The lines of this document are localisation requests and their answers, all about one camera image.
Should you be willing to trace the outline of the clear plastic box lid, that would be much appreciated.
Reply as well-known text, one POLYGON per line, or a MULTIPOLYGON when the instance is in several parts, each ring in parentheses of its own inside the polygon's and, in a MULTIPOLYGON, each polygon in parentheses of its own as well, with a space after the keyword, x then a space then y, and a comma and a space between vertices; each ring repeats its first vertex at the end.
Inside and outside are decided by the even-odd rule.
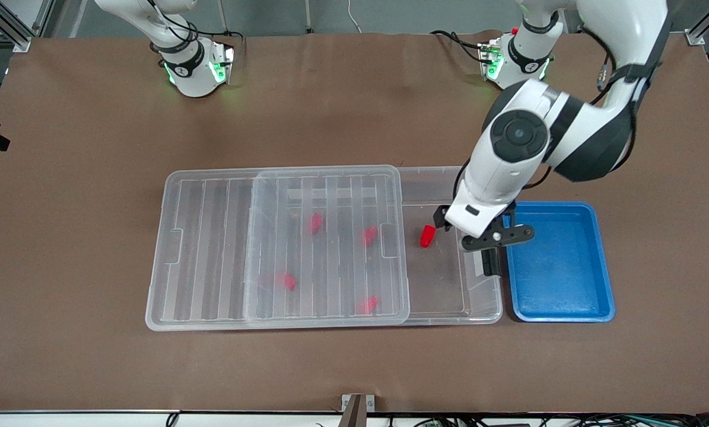
POLYGON ((252 181, 269 168, 322 167, 182 170, 167 178, 145 315, 151 330, 303 329, 252 327, 243 313, 252 181))

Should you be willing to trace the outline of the clear plastic storage box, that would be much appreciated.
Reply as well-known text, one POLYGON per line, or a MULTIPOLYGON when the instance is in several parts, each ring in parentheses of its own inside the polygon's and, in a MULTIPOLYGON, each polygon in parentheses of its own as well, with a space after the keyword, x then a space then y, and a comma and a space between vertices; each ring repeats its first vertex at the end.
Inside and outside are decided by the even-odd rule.
POLYGON ((442 205, 449 171, 397 168, 269 168, 252 181, 243 313, 256 328, 427 326, 492 323, 501 314, 498 278, 457 230, 419 238, 442 205), (314 212, 324 217, 311 235, 314 212), (379 236, 363 245, 363 231, 379 236), (294 291, 276 280, 297 280, 294 291), (356 314, 376 295, 375 314, 356 314))

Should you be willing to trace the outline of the blue plastic tray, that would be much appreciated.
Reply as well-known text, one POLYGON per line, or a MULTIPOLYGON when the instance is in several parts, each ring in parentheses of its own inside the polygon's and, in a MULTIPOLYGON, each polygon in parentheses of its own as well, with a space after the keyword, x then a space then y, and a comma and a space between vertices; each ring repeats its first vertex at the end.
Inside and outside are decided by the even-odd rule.
POLYGON ((529 323, 607 323, 615 316, 596 211, 584 202, 519 202, 534 236, 507 247, 515 316, 529 323))

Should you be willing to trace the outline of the metal table edge bracket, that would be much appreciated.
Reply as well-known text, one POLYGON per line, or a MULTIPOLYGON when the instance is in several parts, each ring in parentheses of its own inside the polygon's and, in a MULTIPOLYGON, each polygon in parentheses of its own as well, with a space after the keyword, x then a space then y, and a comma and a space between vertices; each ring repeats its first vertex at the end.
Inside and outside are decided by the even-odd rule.
POLYGON ((375 394, 343 394, 338 427, 366 427, 369 413, 376 410, 375 394))

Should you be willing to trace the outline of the aluminium frame profile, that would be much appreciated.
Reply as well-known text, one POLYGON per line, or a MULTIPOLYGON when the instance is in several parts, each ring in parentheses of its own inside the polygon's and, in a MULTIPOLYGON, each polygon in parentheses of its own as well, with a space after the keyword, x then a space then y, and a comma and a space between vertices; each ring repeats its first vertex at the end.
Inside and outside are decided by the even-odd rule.
POLYGON ((56 0, 0 0, 0 49, 28 52, 43 36, 56 0))
POLYGON ((698 22, 683 30, 688 46, 704 46, 705 34, 709 31, 709 14, 705 15, 698 22))

